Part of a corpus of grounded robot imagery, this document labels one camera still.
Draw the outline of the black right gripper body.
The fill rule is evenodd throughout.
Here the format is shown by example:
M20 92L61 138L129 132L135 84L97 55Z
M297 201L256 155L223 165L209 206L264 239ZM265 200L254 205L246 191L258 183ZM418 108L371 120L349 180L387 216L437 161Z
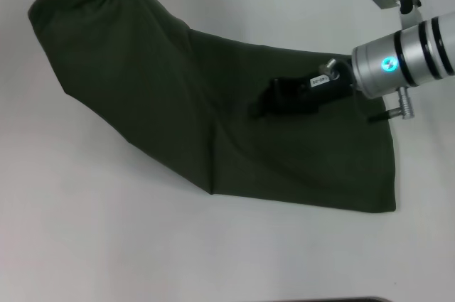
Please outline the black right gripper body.
M332 77L325 72L313 72L304 77L304 89L301 90L301 101L312 107L336 102L352 97L355 89L351 60L331 60L329 70Z

